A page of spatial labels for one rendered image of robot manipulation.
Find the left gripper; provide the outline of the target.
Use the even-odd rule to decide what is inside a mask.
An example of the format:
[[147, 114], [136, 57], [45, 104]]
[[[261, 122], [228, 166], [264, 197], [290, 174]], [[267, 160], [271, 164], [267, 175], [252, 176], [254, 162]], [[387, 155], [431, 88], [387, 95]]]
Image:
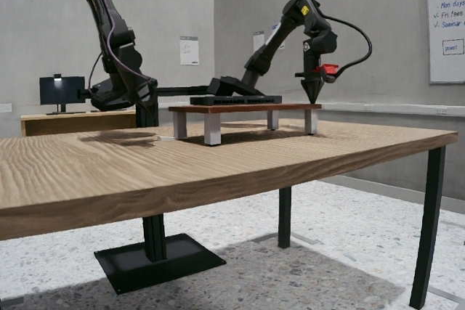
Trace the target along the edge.
[[326, 75], [336, 75], [334, 68], [339, 68], [339, 66], [329, 64], [323, 64], [323, 66], [321, 66], [321, 57], [316, 57], [316, 55], [304, 56], [303, 62], [305, 73], [295, 73], [295, 77], [303, 77], [304, 75], [304, 80], [301, 80], [301, 85], [307, 93], [310, 104], [315, 104], [320, 90], [324, 85], [324, 81], [321, 79], [320, 74], [321, 68], [324, 69]]

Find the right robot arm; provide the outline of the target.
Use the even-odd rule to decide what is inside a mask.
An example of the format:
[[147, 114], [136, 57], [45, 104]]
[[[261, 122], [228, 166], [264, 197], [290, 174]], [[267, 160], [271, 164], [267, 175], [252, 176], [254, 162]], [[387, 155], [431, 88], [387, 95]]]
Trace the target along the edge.
[[[104, 71], [109, 73], [112, 89], [109, 89], [94, 97], [94, 100], [104, 104], [122, 94], [128, 92], [121, 75], [128, 73], [117, 63], [107, 48], [108, 35], [113, 27], [110, 17], [114, 19], [115, 28], [110, 37], [110, 48], [117, 59], [130, 70], [136, 71], [142, 65], [142, 55], [135, 50], [135, 34], [132, 27], [127, 28], [113, 5], [112, 0], [86, 0], [91, 11], [100, 37], [100, 48], [102, 52], [102, 64]], [[133, 42], [133, 43], [132, 43]], [[117, 52], [116, 52], [117, 51]], [[115, 63], [115, 64], [114, 64]], [[109, 69], [108, 69], [109, 68]]]

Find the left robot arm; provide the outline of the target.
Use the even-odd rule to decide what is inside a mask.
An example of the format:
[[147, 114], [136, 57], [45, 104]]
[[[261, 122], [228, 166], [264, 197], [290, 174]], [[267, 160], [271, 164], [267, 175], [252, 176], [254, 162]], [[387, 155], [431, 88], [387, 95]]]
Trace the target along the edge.
[[305, 26], [303, 33], [310, 39], [312, 38], [312, 40], [303, 41], [303, 56], [316, 55], [317, 57], [321, 54], [335, 52], [337, 35], [332, 32], [330, 23], [321, 17], [312, 0], [290, 0], [284, 6], [282, 13], [283, 16], [277, 28], [245, 64], [244, 68], [247, 70], [242, 77], [242, 82], [230, 76], [226, 78], [235, 79], [254, 88], [259, 76], [263, 76], [270, 69], [273, 56], [280, 45], [300, 25]]

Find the brown wooden stand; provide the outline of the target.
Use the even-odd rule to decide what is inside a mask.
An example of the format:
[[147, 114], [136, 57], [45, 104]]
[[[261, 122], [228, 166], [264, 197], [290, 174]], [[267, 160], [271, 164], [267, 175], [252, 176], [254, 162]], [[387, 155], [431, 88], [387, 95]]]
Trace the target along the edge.
[[[318, 132], [318, 109], [321, 104], [255, 105], [252, 107], [169, 107], [173, 112], [174, 137], [187, 137], [186, 113], [204, 113], [204, 140], [209, 146], [221, 144], [220, 113], [267, 111], [267, 129], [279, 129], [279, 110], [304, 110], [304, 132], [314, 135]], [[311, 109], [311, 110], [307, 110]]]

